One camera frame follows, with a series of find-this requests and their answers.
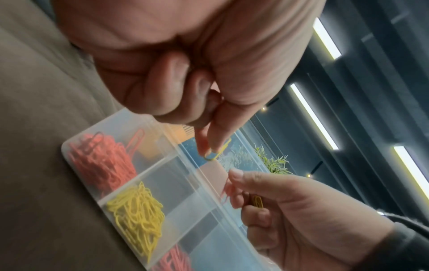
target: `fluorescent light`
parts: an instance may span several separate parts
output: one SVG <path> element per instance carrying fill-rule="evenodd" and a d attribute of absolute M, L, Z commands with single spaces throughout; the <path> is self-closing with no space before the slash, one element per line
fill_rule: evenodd
<path fill-rule="evenodd" d="M 304 99 L 301 92 L 299 92 L 298 88 L 295 84 L 292 84 L 290 86 L 292 90 L 294 91 L 295 95 L 298 97 L 299 101 L 303 104 L 305 110 L 307 110 L 310 117 L 313 119 L 314 123 L 316 123 L 316 126 L 319 128 L 319 130 L 322 132 L 323 136 L 326 138 L 328 143 L 331 145 L 333 150 L 338 150 L 338 146 L 335 144 L 332 137 L 328 134 L 328 131 L 323 127 L 322 123 L 317 118 L 316 114 L 314 114 L 313 109 L 308 105 L 307 101 Z"/>
<path fill-rule="evenodd" d="M 413 178 L 416 180 L 417 184 L 423 190 L 423 193 L 429 199 L 429 183 L 428 183 L 428 180 L 425 178 L 423 173 L 420 171 L 419 167 L 416 165 L 414 160 L 411 158 L 408 151 L 405 149 L 404 146 L 393 147 L 393 149 L 399 155 L 399 158 L 401 158 L 402 162 L 405 164 L 408 171 L 411 173 Z"/>
<path fill-rule="evenodd" d="M 323 44 L 325 44 L 326 49 L 328 49 L 331 56 L 334 59 L 339 58 L 341 56 L 341 53 L 338 50 L 337 46 L 335 45 L 334 41 L 331 39 L 331 36 L 326 31 L 322 22 L 319 20 L 319 18 L 316 18 L 316 20 L 314 21 L 313 28 L 316 31 L 317 35 L 322 40 Z"/>

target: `clear plastic box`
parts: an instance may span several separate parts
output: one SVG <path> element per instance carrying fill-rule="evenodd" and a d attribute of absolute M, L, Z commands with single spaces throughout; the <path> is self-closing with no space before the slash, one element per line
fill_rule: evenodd
<path fill-rule="evenodd" d="M 240 211 L 219 199 L 227 170 L 267 169 L 240 132 L 215 161 L 194 147 L 192 128 L 123 109 L 61 151 L 147 270 L 276 270 L 247 241 Z"/>

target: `dark sleeve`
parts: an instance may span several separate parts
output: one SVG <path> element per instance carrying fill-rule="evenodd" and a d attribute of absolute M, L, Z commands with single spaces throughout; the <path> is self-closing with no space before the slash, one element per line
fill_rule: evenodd
<path fill-rule="evenodd" d="M 353 271 L 429 271 L 429 240 L 423 235 L 395 223 L 386 237 Z"/>

